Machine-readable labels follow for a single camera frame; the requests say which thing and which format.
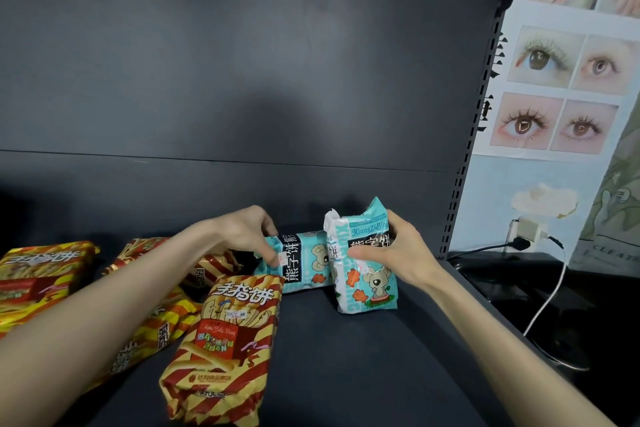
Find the black shelf back panel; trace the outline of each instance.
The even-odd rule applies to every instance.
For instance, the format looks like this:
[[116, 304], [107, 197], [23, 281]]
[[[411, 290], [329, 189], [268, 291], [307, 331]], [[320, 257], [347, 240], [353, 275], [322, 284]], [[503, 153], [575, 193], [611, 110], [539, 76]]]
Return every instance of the black shelf back panel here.
[[5, 245], [378, 195], [443, 253], [498, 0], [0, 2]]

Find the light blue wall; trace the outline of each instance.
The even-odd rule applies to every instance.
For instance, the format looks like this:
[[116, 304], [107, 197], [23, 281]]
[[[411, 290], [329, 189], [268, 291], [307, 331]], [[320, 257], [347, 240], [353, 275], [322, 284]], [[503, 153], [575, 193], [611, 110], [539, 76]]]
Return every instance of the light blue wall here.
[[[544, 183], [578, 193], [574, 213], [562, 219], [540, 217], [548, 223], [548, 233], [564, 244], [566, 256], [570, 257], [607, 164], [473, 155], [449, 250], [473, 250], [504, 243], [509, 222], [522, 214], [511, 207], [511, 198], [518, 191]], [[538, 251], [563, 258], [559, 248], [549, 241], [542, 242]]]

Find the koala illustration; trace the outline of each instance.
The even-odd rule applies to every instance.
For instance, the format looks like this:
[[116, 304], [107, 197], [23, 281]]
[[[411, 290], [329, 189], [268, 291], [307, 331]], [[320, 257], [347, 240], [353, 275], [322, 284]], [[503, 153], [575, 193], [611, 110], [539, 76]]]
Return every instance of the koala illustration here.
[[386, 286], [389, 283], [389, 277], [391, 277], [391, 270], [383, 266], [376, 272], [376, 269], [369, 267], [369, 272], [362, 276], [362, 279], [369, 284], [373, 292], [371, 302], [380, 302], [388, 299]]
[[324, 268], [329, 264], [326, 246], [318, 244], [311, 249], [311, 253], [316, 255], [316, 260], [311, 264], [311, 268], [316, 272], [324, 272]]

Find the biscuit package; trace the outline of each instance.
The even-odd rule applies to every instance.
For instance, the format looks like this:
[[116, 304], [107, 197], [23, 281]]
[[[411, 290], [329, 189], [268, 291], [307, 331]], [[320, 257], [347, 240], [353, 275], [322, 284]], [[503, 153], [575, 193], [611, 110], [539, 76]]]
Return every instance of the biscuit package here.
[[258, 425], [284, 278], [223, 277], [160, 377], [171, 419]]
[[267, 237], [267, 242], [278, 253], [278, 267], [272, 268], [260, 261], [255, 274], [276, 274], [284, 277], [283, 293], [330, 286], [329, 257], [326, 251], [326, 233], [307, 232], [296, 235]]
[[[135, 239], [127, 243], [103, 275], [113, 273], [141, 255], [163, 244], [168, 238]], [[179, 339], [198, 318], [200, 304], [192, 301], [180, 287], [156, 306], [138, 327], [132, 338], [118, 352], [112, 363], [100, 372], [87, 390], [106, 382], [112, 376], [154, 355]]]
[[387, 210], [376, 197], [359, 216], [340, 217], [336, 210], [324, 216], [331, 273], [343, 314], [375, 309], [397, 309], [395, 274], [376, 262], [360, 261], [347, 255], [356, 245], [389, 246]]
[[0, 338], [75, 292], [99, 251], [89, 241], [9, 250], [0, 260]]
[[202, 257], [182, 283], [191, 287], [212, 287], [220, 277], [238, 275], [242, 266], [234, 254], [227, 250], [222, 255], [205, 255]]

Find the peeled wall patch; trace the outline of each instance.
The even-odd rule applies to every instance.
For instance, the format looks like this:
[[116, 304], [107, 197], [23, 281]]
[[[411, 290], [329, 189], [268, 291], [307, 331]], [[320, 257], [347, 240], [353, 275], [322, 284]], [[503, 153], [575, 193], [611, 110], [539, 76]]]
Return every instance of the peeled wall patch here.
[[564, 218], [578, 207], [578, 193], [540, 183], [528, 191], [517, 192], [511, 200], [511, 206], [526, 214]]

